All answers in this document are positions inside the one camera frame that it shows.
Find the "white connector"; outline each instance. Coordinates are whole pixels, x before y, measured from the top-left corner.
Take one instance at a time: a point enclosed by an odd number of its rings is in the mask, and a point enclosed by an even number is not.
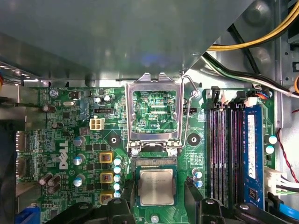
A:
[[[244,101],[244,104],[246,105],[246,107],[253,107],[254,105],[257,105],[257,99],[258,97],[248,97]]]
[[[282,172],[264,167],[265,193],[271,192],[273,195],[283,195],[278,193],[278,191],[285,190],[276,187],[276,185],[281,185],[281,175],[284,176]]]
[[[94,116],[89,120],[90,130],[103,130],[104,129],[105,118],[98,118]]]

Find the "yellow wire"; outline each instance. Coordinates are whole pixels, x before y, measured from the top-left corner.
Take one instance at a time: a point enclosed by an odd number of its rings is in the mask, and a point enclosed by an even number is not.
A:
[[[289,26],[296,19],[296,17],[298,15],[299,15],[299,0],[297,1],[296,5],[292,9],[292,11],[285,18],[285,20],[278,27],[276,27],[272,32],[268,33],[267,35],[265,35],[257,40],[250,41],[247,43],[233,44],[233,45],[222,45],[222,46],[218,46],[218,45],[211,46],[209,48],[209,50],[210,51],[237,50],[237,49],[250,47],[252,45],[267,41],[267,40],[273,38],[274,36],[276,36],[277,34],[279,34],[280,32],[282,32],[284,29],[286,29],[287,26]]]

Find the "capacitor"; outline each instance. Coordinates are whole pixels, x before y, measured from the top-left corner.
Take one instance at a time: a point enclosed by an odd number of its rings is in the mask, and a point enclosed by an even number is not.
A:
[[[115,174],[120,174],[120,173],[121,173],[121,167],[120,167],[120,166],[115,166],[115,167],[113,168],[113,172],[114,172]]]
[[[203,185],[203,182],[202,182],[200,179],[198,179],[198,178],[194,178],[194,179],[193,179],[193,183],[194,183],[195,186],[198,187],[198,188],[201,188],[202,185]]]
[[[114,182],[120,182],[121,181],[121,176],[120,175],[114,175],[113,180],[114,180]]]
[[[267,146],[265,148],[266,154],[272,154],[274,152],[274,147],[273,146]]]
[[[85,161],[85,156],[83,154],[78,154],[73,159],[73,163],[76,166],[81,165],[84,161]]]
[[[120,191],[120,190],[121,190],[121,185],[120,185],[119,183],[115,183],[115,184],[113,185],[113,189],[114,189],[115,191]]]
[[[55,174],[54,177],[52,177],[48,181],[48,186],[53,187],[55,184],[57,184],[61,180],[61,176],[59,174]]]
[[[113,160],[114,165],[119,166],[121,164],[121,157],[118,155],[116,158]]]
[[[61,129],[64,127],[64,124],[62,122],[53,122],[52,123],[52,128],[53,129]]]
[[[43,111],[46,113],[55,113],[56,112],[56,107],[52,105],[44,105],[43,106]]]
[[[111,97],[109,95],[104,96],[104,101],[105,101],[105,103],[110,103]]]
[[[58,90],[50,90],[49,95],[52,98],[57,98],[58,97]]]
[[[121,197],[121,193],[119,191],[114,192],[113,197]]]
[[[94,102],[97,103],[97,104],[101,104],[101,103],[103,103],[103,99],[100,98],[100,97],[97,97],[97,98],[94,99]]]
[[[55,186],[51,187],[51,188],[48,188],[47,189],[47,192],[48,194],[50,195],[53,195],[55,192],[57,192],[59,189],[61,189],[61,184],[60,183],[57,183],[55,184]]]
[[[269,135],[269,134],[266,134],[264,135],[263,137],[263,141],[266,143],[266,144],[276,144],[277,142],[277,137],[275,135]]]
[[[194,168],[192,170],[192,174],[193,174],[193,176],[195,176],[198,179],[200,179],[202,177],[202,173],[197,168]]]
[[[47,173],[38,182],[40,185],[45,185],[53,177],[52,173]]]
[[[85,137],[83,137],[83,136],[78,136],[78,137],[75,137],[75,138],[73,139],[73,144],[74,144],[74,146],[76,146],[76,147],[79,147],[79,146],[81,146],[81,145],[84,145],[85,142],[86,142],[86,139],[85,139]]]
[[[80,187],[80,186],[82,186],[84,181],[85,181],[85,176],[82,175],[82,174],[79,174],[74,179],[73,184],[74,184],[75,187]]]

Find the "blue ram module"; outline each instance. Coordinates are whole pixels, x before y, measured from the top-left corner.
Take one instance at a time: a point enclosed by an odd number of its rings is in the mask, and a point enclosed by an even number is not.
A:
[[[264,209],[263,113],[256,105],[243,111],[244,202]]]

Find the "silver metal plate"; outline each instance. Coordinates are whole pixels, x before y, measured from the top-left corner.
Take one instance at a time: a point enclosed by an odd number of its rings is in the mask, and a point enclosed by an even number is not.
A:
[[[173,205],[173,170],[140,170],[140,204],[142,206]]]

